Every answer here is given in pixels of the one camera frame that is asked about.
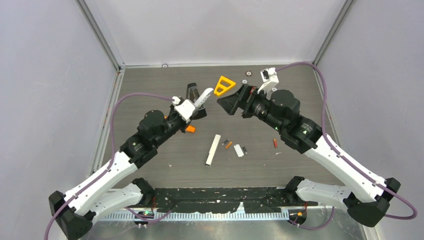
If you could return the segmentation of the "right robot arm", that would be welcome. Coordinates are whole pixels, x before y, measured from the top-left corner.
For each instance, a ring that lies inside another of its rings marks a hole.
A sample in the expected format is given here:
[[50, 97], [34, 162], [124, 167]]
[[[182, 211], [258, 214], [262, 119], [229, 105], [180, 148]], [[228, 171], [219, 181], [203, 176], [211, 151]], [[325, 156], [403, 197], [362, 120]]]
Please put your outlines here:
[[387, 213], [400, 182], [375, 175], [336, 146], [316, 122], [301, 115], [301, 103], [289, 90], [267, 96], [244, 84], [236, 93], [218, 98], [217, 103], [229, 115], [241, 109], [243, 118], [256, 117], [266, 123], [289, 148], [315, 160], [342, 182], [340, 186], [328, 185], [294, 176], [284, 188], [291, 205], [322, 203], [346, 211], [367, 227], [376, 226]]

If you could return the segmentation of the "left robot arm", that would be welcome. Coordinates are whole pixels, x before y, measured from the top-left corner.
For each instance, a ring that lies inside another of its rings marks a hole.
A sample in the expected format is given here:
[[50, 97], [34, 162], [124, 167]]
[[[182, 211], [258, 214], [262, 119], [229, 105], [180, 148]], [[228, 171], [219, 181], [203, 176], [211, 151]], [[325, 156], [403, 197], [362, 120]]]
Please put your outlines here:
[[93, 225], [117, 209], [139, 204], [148, 207], [153, 202], [153, 188], [144, 180], [130, 183], [121, 191], [108, 190], [124, 177], [140, 169], [158, 154], [158, 148], [177, 132], [185, 132], [192, 120], [199, 118], [199, 108], [188, 100], [171, 105], [168, 115], [160, 110], [148, 111], [137, 131], [115, 151], [98, 171], [74, 188], [49, 197], [52, 219], [68, 240], [78, 240]]

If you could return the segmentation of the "white remote control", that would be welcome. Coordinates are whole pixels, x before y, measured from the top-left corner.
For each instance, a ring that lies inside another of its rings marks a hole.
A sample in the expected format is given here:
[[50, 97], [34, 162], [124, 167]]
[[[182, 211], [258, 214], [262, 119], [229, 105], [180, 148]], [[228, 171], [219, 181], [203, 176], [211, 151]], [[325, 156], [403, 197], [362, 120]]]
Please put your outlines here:
[[204, 103], [206, 102], [206, 100], [213, 94], [214, 89], [209, 87], [206, 88], [201, 94], [200, 96], [196, 99], [196, 101], [194, 102], [194, 106], [197, 109], [200, 109], [201, 106], [204, 105]]

